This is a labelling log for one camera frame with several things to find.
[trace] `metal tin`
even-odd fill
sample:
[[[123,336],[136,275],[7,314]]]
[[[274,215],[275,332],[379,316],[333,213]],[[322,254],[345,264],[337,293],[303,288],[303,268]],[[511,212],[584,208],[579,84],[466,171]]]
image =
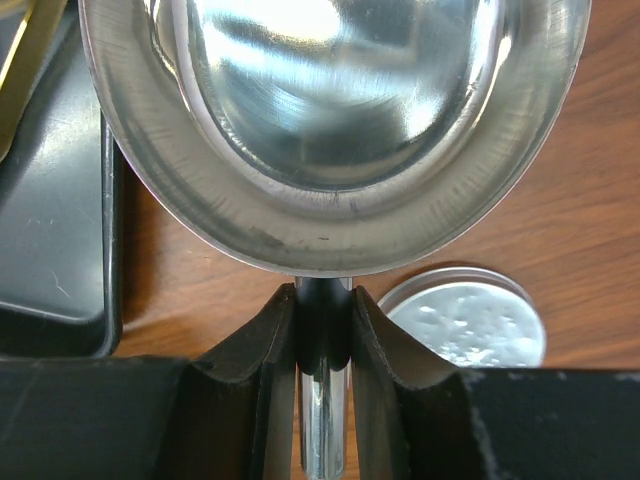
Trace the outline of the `metal tin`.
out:
[[[400,328],[461,367],[537,367],[544,326],[527,292],[510,278],[476,267],[431,270],[379,302]]]

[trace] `gold object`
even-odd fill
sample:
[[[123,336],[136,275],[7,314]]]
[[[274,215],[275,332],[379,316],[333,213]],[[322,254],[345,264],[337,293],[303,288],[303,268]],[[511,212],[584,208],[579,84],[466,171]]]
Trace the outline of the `gold object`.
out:
[[[1,2],[15,8],[13,0]],[[29,101],[31,89],[58,28],[67,0],[31,0],[0,70],[0,162],[13,143],[13,137]]]
[[[16,13],[25,3],[25,0],[0,0],[0,18]]]

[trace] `black plastic tray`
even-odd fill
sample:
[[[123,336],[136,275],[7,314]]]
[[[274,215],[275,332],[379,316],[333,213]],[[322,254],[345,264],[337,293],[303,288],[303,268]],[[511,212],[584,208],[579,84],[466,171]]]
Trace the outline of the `black plastic tray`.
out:
[[[20,20],[0,20],[0,59]],[[0,356],[103,356],[117,346],[122,164],[71,4],[0,163]]]

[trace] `stainless steel bowl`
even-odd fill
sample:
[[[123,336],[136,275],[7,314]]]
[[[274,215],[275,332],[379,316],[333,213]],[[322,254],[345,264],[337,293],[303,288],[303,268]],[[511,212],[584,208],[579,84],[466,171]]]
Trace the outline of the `stainless steel bowl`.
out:
[[[225,253],[314,277],[414,261],[540,149],[590,0],[83,0],[105,115]]]

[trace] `chrome rod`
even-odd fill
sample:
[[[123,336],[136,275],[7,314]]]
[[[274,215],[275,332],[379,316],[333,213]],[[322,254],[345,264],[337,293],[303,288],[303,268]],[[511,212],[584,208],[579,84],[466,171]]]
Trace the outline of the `chrome rod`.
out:
[[[299,299],[302,302],[308,298],[308,291],[317,288],[309,282],[336,282],[337,280],[319,280],[296,278],[296,287],[299,291]],[[339,279],[344,288],[329,289],[333,298],[328,299],[334,302],[335,309],[329,311],[340,312],[348,308],[348,295],[353,287],[351,278]],[[340,313],[331,318],[326,318],[326,322],[340,322]],[[337,325],[345,332],[348,325]],[[316,355],[320,358],[313,362],[314,369],[306,371],[299,365],[298,368],[298,415],[300,421],[300,450],[302,469],[311,480],[337,480],[342,478],[346,465],[346,422],[348,405],[348,371],[349,365],[338,362],[342,368],[336,368],[336,362],[330,358],[331,347],[323,347],[316,350]]]

